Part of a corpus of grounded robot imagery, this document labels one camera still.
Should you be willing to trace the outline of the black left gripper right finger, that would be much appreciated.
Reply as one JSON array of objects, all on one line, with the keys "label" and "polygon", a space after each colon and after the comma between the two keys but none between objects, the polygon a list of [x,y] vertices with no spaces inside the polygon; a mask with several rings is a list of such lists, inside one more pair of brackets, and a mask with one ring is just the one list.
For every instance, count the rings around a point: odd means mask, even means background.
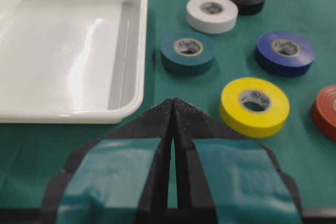
[{"label": "black left gripper right finger", "polygon": [[177,204],[190,223],[301,223],[295,180],[275,154],[173,100]]}]

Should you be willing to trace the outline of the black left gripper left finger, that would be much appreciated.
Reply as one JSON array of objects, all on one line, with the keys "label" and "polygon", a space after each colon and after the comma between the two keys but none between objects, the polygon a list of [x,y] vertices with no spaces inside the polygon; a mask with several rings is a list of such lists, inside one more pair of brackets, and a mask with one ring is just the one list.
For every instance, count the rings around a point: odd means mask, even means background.
[{"label": "black left gripper left finger", "polygon": [[173,101],[73,151],[48,183],[42,223],[161,223],[167,209]]}]

